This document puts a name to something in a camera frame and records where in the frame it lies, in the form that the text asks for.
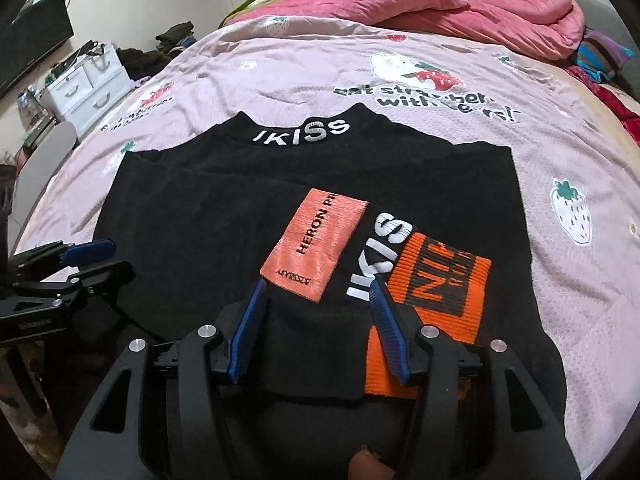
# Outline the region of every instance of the metal bolt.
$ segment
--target metal bolt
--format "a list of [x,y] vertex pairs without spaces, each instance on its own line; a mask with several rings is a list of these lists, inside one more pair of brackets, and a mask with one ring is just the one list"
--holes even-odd
[[140,352],[144,350],[146,346],[146,341],[144,339],[134,339],[131,343],[129,343],[129,350],[132,352]]
[[433,339],[434,337],[438,337],[440,335],[440,330],[433,325],[425,325],[420,329],[420,333],[428,337],[429,339]]
[[198,335],[200,337],[212,337],[216,335],[216,327],[213,325],[203,325],[198,329]]
[[507,349],[507,343],[502,339],[494,339],[491,341],[491,350],[494,352],[504,352]]

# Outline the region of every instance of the pink comforter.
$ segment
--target pink comforter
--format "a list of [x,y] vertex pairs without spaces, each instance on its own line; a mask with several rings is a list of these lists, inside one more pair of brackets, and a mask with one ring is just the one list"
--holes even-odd
[[538,59],[578,48],[584,15],[574,0],[283,0],[242,14],[341,18],[364,25],[435,32],[502,44]]

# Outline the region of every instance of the television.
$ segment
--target television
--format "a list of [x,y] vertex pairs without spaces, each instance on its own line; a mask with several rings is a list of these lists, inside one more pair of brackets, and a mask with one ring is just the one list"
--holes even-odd
[[20,12],[0,35],[0,98],[73,34],[65,0],[40,0]]

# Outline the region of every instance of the mattress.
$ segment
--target mattress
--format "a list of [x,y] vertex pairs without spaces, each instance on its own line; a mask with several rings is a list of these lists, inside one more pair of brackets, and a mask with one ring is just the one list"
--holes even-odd
[[[258,124],[298,126],[356,102],[453,143],[512,149],[540,317],[566,374],[566,437],[585,478],[640,400],[640,288],[632,270],[640,265],[640,148],[562,69],[502,46],[329,18],[225,27],[85,137],[50,181],[18,251],[91,240],[128,150],[177,146],[240,111]],[[565,182],[589,212],[581,231],[554,203]]]

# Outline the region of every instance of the blue gripper pad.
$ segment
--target blue gripper pad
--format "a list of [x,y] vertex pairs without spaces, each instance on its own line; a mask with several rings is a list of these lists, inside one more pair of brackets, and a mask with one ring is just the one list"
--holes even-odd
[[267,284],[260,278],[251,294],[249,303],[244,310],[244,315],[238,324],[231,344],[229,345],[229,367],[228,376],[233,384],[244,376],[251,355],[254,352],[255,341],[258,338],[262,319],[267,305]]
[[60,254],[60,263],[65,267],[80,267],[108,260],[116,253],[116,244],[108,238],[69,247]]
[[380,285],[378,280],[373,280],[369,287],[371,314],[391,373],[401,384],[406,384],[410,376],[407,344],[391,310],[390,299],[383,292],[382,286],[384,285]]

